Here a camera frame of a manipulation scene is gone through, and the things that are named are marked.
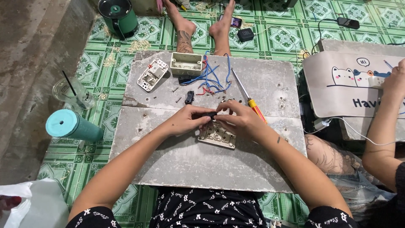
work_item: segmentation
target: concrete wall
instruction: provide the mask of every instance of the concrete wall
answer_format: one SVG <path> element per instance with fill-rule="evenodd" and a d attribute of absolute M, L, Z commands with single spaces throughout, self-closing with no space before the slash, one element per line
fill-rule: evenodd
<path fill-rule="evenodd" d="M 36 179 L 61 69 L 73 75 L 95 17 L 83 0 L 14 0 L 0 6 L 0 185 Z"/>
<path fill-rule="evenodd" d="M 97 7 L 99 0 L 89 0 Z M 132 8 L 138 16 L 159 16 L 156 0 L 131 0 Z"/>

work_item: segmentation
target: black straw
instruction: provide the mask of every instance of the black straw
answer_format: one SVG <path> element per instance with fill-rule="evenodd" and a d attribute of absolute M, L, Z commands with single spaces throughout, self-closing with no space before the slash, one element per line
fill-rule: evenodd
<path fill-rule="evenodd" d="M 70 81 L 69 81 L 69 79 L 68 79 L 68 76 L 66 76 L 65 71 L 62 71 L 62 73 L 63 73 L 63 75 L 65 76 L 66 81 L 68 81 L 68 84 L 69 84 L 70 88 L 72 89 L 73 95 L 76 96 L 76 92 L 75 92 L 75 90 L 73 89 L 73 86 L 72 86 L 72 84 L 70 83 Z"/>

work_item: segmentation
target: green tile floor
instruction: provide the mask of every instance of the green tile floor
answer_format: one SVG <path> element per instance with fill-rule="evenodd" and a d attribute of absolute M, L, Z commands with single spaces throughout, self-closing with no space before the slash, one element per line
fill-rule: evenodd
<path fill-rule="evenodd" d="M 181 13 L 197 26 L 197 32 L 192 37 L 194 51 L 201 54 L 206 50 L 213 52 L 215 45 L 208 29 L 219 13 L 213 17 L 215 10 L 207 9 L 200 13 L 196 10 L 196 2 L 191 5 L 191 10 Z M 324 21 L 320 24 L 323 38 L 381 44 L 405 42 L 403 0 L 299 0 L 294 8 L 286 12 L 281 11 L 281 4 L 277 1 L 251 0 L 247 6 L 236 5 L 234 14 L 251 23 L 254 32 L 263 31 L 267 25 L 284 29 L 270 28 L 252 41 L 241 43 L 236 36 L 237 30 L 232 28 L 229 33 L 232 55 L 290 61 L 300 70 L 302 59 L 298 60 L 297 66 L 296 51 L 302 48 L 310 50 L 319 40 L 318 21 L 336 19 L 337 13 L 358 20 L 361 28 L 351 30 L 339 27 L 335 22 Z M 131 42 L 148 40 L 151 44 L 149 50 L 176 50 L 176 33 L 168 17 L 139 17 L 138 20 L 137 33 L 121 42 L 104 32 L 103 20 L 98 18 L 80 59 L 76 76 L 93 92 L 97 105 L 79 113 L 104 129 L 104 139 L 96 143 L 87 142 L 80 149 L 78 140 L 53 138 L 38 175 L 38 179 L 49 177 L 58 181 L 69 206 L 89 179 L 107 163 L 135 55 L 128 53 Z M 115 63 L 103 66 L 110 55 Z M 122 227 L 147 227 L 156 196 L 156 190 L 148 186 L 129 186 L 113 208 Z M 260 200 L 260 205 L 266 217 L 297 225 L 302 225 L 308 215 L 308 208 L 294 194 L 268 193 Z"/>

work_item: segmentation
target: smartphone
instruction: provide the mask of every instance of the smartphone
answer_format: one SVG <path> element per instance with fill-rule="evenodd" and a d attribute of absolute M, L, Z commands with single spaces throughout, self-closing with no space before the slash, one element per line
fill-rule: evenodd
<path fill-rule="evenodd" d="M 242 26 L 242 19 L 240 18 L 236 18 L 236 17 L 232 17 L 232 20 L 230 21 L 230 26 L 231 27 L 235 27 L 235 28 L 240 28 Z"/>
<path fill-rule="evenodd" d="M 348 28 L 353 28 L 353 29 L 360 28 L 360 23 L 358 21 L 344 18 L 344 17 L 338 17 L 337 24 L 340 26 L 343 26 L 343 27 L 348 27 Z"/>

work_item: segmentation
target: yellow screwdriver handle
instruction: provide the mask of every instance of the yellow screwdriver handle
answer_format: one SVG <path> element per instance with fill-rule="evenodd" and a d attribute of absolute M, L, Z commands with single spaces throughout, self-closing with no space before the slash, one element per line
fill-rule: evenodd
<path fill-rule="evenodd" d="M 253 109 L 253 111 L 260 117 L 260 119 L 262 119 L 263 122 L 265 122 L 267 124 L 266 119 L 263 116 L 263 113 L 260 111 L 259 106 L 256 105 L 256 103 L 254 102 L 254 100 L 250 100 L 247 102 L 249 107 L 251 107 Z"/>

